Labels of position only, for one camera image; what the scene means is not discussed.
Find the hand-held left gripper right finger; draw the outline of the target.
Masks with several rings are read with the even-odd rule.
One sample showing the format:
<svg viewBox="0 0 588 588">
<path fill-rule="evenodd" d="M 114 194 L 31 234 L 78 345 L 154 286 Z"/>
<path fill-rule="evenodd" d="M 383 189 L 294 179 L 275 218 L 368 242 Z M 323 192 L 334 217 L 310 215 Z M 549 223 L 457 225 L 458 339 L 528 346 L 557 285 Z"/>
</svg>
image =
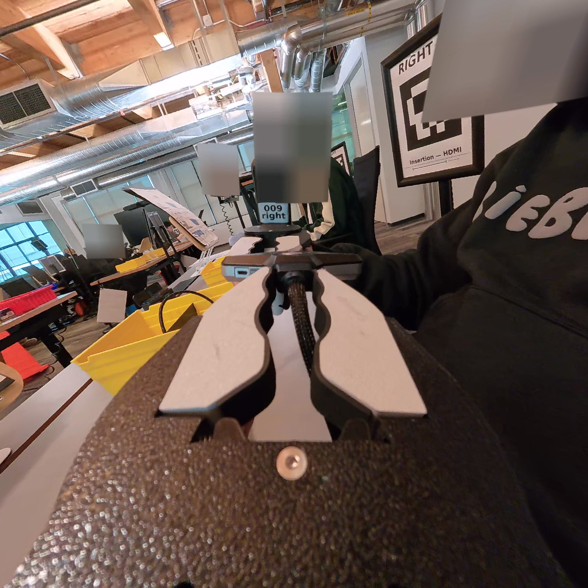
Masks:
<svg viewBox="0 0 588 588">
<path fill-rule="evenodd" d="M 375 305 L 319 269 L 313 281 L 315 330 L 311 400 L 335 427 L 362 419 L 423 417 L 427 408 L 392 330 Z"/>
</svg>

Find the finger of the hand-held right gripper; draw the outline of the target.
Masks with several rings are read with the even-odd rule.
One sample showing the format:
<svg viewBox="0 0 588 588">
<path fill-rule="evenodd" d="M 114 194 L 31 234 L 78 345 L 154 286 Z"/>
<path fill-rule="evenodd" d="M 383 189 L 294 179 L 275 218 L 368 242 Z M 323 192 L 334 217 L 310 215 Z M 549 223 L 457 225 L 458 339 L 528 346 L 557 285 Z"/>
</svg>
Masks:
<svg viewBox="0 0 588 588">
<path fill-rule="evenodd" d="M 272 252 L 272 246 L 262 236 L 244 236 L 231 246 L 231 256 L 242 256 L 246 254 L 267 254 Z"/>
<path fill-rule="evenodd" d="M 312 243 L 308 233 L 280 236 L 276 238 L 276 252 L 302 252 L 312 249 Z"/>
</svg>

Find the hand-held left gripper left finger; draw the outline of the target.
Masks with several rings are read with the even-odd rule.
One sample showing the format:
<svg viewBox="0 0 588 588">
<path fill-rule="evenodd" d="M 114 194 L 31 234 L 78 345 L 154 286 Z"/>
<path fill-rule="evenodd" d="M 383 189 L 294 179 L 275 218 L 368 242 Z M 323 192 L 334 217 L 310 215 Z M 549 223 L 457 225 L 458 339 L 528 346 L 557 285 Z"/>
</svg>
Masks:
<svg viewBox="0 0 588 588">
<path fill-rule="evenodd" d="M 204 313 L 159 405 L 164 415 L 256 416 L 273 401 L 275 288 L 262 267 Z"/>
</svg>

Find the yellow plastic bin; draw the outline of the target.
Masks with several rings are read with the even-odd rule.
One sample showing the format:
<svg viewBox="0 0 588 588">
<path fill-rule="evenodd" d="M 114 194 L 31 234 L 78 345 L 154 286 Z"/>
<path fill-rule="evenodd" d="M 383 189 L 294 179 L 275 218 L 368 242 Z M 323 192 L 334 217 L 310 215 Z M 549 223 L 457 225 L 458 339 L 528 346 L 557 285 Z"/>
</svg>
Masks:
<svg viewBox="0 0 588 588">
<path fill-rule="evenodd" d="M 115 265 L 116 272 L 123 274 L 167 259 L 167 257 L 164 254 L 157 254 L 158 252 L 162 253 L 163 251 L 145 252 L 138 258 L 131 259 L 118 265 Z"/>
<path fill-rule="evenodd" d="M 146 311 L 132 313 L 72 362 L 106 391 L 116 395 L 181 327 L 206 312 L 209 300 L 216 301 L 232 289 L 233 285 L 221 274 L 223 260 L 224 256 L 220 256 L 203 267 L 206 288 L 165 302 L 162 315 L 165 332 L 159 321 L 160 303 L 156 303 Z"/>
</svg>

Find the person's right forearm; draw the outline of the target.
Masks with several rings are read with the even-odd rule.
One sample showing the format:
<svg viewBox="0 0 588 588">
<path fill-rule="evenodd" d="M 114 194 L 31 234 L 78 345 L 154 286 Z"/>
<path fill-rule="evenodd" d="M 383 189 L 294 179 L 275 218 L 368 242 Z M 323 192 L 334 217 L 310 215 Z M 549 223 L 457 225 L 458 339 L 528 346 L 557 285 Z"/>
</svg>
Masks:
<svg viewBox="0 0 588 588">
<path fill-rule="evenodd" d="M 337 244 L 333 251 L 357 254 L 361 270 L 350 285 L 386 317 L 416 331 L 438 298 L 470 281 L 457 263 L 455 251 L 440 254 L 419 246 L 401 254 L 380 255 L 351 244 Z"/>
</svg>

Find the wooden document stand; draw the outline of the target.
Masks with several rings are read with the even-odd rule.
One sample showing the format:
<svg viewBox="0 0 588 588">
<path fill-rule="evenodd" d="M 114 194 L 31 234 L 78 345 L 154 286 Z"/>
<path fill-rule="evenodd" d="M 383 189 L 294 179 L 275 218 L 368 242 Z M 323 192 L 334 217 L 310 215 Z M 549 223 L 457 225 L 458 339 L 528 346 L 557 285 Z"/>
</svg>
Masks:
<svg viewBox="0 0 588 588">
<path fill-rule="evenodd" d="M 143 188 L 124 188 L 123 190 L 163 210 L 170 217 L 170 222 L 200 251 L 208 251 L 220 244 L 220 240 L 213 229 L 205 225 L 195 213 L 166 196 L 163 192 L 157 189 Z"/>
</svg>

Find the small framed marker sign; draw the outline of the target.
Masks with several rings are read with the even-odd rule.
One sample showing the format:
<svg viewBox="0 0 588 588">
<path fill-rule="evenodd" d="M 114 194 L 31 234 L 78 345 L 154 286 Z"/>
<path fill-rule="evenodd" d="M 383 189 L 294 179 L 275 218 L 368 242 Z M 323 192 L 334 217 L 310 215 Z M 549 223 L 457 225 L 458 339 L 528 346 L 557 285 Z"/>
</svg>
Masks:
<svg viewBox="0 0 588 588">
<path fill-rule="evenodd" d="M 330 150 L 330 156 L 342 166 L 349 177 L 353 179 L 353 164 L 349 158 L 346 141 L 341 141 L 334 145 Z"/>
</svg>

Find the black monitor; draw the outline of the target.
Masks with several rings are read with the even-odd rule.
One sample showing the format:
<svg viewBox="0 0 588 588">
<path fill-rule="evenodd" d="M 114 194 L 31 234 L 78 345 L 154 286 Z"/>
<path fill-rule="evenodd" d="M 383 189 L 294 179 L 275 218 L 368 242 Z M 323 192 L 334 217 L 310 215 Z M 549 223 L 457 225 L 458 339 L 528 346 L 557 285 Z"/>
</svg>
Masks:
<svg viewBox="0 0 588 588">
<path fill-rule="evenodd" d="M 130 246 L 140 246 L 143 239 L 151 239 L 144 208 L 123 210 L 115 213 L 114 218 L 122 227 L 122 232 Z"/>
</svg>

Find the large framed marker poster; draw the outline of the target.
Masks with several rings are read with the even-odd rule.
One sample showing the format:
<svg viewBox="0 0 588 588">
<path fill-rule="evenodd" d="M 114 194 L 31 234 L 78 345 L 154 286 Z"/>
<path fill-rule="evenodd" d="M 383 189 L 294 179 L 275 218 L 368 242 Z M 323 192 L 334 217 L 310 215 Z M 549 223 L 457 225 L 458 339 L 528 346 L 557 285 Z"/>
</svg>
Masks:
<svg viewBox="0 0 588 588">
<path fill-rule="evenodd" d="M 484 167 L 483 116 L 423 121 L 441 18 L 381 62 L 398 187 L 473 176 Z"/>
</svg>

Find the person's black hoodie torso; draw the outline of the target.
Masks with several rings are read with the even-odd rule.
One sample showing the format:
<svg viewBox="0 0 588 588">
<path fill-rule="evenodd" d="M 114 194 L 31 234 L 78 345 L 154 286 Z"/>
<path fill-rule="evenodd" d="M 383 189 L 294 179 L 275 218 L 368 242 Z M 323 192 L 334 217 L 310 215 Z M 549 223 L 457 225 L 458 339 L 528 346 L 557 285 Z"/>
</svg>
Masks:
<svg viewBox="0 0 588 588">
<path fill-rule="evenodd" d="M 587 99 L 498 154 L 474 195 L 426 231 L 441 285 L 417 337 L 473 397 L 541 534 L 587 587 Z"/>
</svg>

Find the red plastic bin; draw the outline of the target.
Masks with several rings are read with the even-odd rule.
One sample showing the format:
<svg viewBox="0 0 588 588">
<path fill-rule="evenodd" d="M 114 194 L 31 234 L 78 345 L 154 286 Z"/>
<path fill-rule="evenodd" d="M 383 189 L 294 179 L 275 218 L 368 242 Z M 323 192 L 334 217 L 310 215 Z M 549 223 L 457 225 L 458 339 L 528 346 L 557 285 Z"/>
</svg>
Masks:
<svg viewBox="0 0 588 588">
<path fill-rule="evenodd" d="M 44 286 L 1 301 L 1 313 L 22 315 L 57 298 L 52 286 Z"/>
</svg>

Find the silver ventilation duct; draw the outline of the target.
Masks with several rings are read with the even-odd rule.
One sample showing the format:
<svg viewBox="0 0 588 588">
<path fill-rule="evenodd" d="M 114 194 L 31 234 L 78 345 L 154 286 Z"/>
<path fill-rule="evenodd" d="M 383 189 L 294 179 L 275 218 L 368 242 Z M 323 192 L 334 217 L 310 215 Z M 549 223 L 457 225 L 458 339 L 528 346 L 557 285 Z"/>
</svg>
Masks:
<svg viewBox="0 0 588 588">
<path fill-rule="evenodd" d="M 108 76 L 84 77 L 55 86 L 45 80 L 34 78 L 49 84 L 49 92 L 58 111 L 42 115 L 12 129 L 1 129 L 1 153 L 42 142 L 51 134 L 59 135 L 73 128 L 135 111 L 140 107 L 182 98 L 197 86 L 229 77 L 230 74 L 236 73 L 238 68 L 237 63 L 225 59 L 149 84 L 110 81 L 119 74 L 130 73 L 129 66 L 115 70 Z"/>
<path fill-rule="evenodd" d="M 23 169 L 17 165 L 13 171 L 2 172 L 1 207 L 30 201 L 251 125 L 252 120 L 247 115 L 233 120 L 221 116 L 166 131 L 117 131 L 111 139 L 96 139 L 84 146 L 67 148 L 64 155 L 42 157 L 32 168 Z"/>
</svg>

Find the duct vent grille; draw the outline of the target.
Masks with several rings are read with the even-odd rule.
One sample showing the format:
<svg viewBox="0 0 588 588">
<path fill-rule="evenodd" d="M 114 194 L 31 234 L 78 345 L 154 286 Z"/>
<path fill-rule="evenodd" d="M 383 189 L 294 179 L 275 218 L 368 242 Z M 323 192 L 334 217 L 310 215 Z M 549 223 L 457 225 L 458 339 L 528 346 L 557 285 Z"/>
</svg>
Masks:
<svg viewBox="0 0 588 588">
<path fill-rule="evenodd" d="M 1 90 L 1 129 L 28 123 L 58 111 L 46 82 L 34 79 Z"/>
</svg>

